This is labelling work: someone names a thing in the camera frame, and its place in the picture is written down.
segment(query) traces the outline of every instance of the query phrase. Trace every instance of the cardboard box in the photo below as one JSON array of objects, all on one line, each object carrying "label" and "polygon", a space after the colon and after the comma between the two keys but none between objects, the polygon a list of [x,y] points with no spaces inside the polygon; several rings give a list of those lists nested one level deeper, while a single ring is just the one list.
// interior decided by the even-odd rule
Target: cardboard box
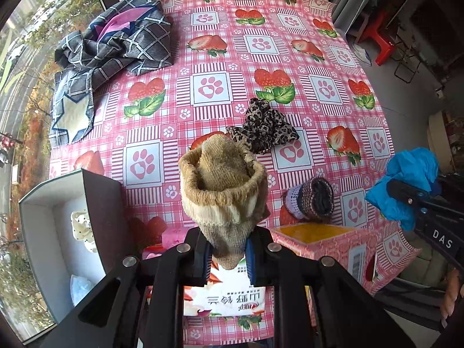
[{"label": "cardboard box", "polygon": [[[71,212],[87,210],[98,253],[73,237]],[[124,219],[119,182],[84,169],[42,182],[19,202],[26,251],[57,323],[73,309],[71,275],[97,284],[136,249]]]},{"label": "cardboard box", "polygon": [[278,227],[271,230],[271,235],[275,242],[300,257],[314,260],[325,255],[333,257],[370,292],[377,232],[309,222]]}]

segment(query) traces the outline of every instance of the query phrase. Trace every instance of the window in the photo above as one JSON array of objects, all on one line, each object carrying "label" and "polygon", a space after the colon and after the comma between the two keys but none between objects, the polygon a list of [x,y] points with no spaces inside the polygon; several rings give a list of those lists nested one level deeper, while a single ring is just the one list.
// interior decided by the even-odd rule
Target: window
[{"label": "window", "polygon": [[27,259],[18,207],[49,174],[54,48],[102,10],[99,0],[21,0],[0,30],[0,310],[21,340],[55,323]]}]

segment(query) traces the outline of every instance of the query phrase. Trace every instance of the red plastic stool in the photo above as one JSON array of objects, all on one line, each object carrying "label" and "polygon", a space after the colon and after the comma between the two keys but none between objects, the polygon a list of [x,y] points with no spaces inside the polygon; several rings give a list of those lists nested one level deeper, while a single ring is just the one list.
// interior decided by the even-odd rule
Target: red plastic stool
[{"label": "red plastic stool", "polygon": [[367,38],[372,38],[380,46],[380,53],[375,59],[375,62],[379,66],[386,62],[391,54],[395,51],[395,44],[391,42],[390,38],[388,38],[386,34],[381,32],[383,29],[382,23],[386,13],[386,11],[381,10],[377,17],[375,17],[375,19],[367,25],[359,39],[359,41],[363,41]]}]

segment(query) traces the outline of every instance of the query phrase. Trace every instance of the table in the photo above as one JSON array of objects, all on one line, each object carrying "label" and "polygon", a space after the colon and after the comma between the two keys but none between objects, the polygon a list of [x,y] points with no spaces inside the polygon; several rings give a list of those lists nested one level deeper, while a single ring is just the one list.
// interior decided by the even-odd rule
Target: table
[{"label": "table", "polygon": [[[80,142],[52,149],[50,177],[87,164],[122,183],[127,217],[194,227],[180,203],[178,159],[195,138],[241,125],[248,101],[264,91],[256,69],[283,70],[295,87],[285,114],[300,139],[258,156],[268,172],[263,224],[279,225],[284,190],[314,175],[335,192],[332,223],[378,232],[370,291],[391,281],[418,254],[398,223],[364,200],[394,154],[390,131],[372,86],[347,43],[333,29],[333,4],[323,0],[161,0],[172,22],[174,65],[139,77],[121,71],[95,95],[94,129]],[[156,109],[134,108],[134,95],[165,93]],[[360,146],[355,166],[327,145],[336,126]],[[236,318],[188,317],[185,344],[225,344],[273,336],[272,291],[262,321],[244,329]]]}]

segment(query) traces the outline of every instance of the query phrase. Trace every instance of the street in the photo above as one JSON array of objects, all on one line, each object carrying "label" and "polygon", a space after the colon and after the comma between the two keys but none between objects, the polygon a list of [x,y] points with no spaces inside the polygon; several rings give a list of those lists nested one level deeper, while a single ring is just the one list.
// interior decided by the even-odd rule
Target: street
[{"label": "street", "polygon": [[[47,63],[46,54],[51,50],[52,47],[48,46],[38,50],[28,46],[19,58],[10,77],[22,70],[26,73],[0,97],[0,132],[11,133],[15,138],[18,136],[29,95],[37,83],[37,78],[32,76],[38,75],[43,69]],[[10,211],[10,183],[11,164],[7,164],[0,169],[0,213]],[[4,225],[0,224],[1,235],[5,235]]]}]

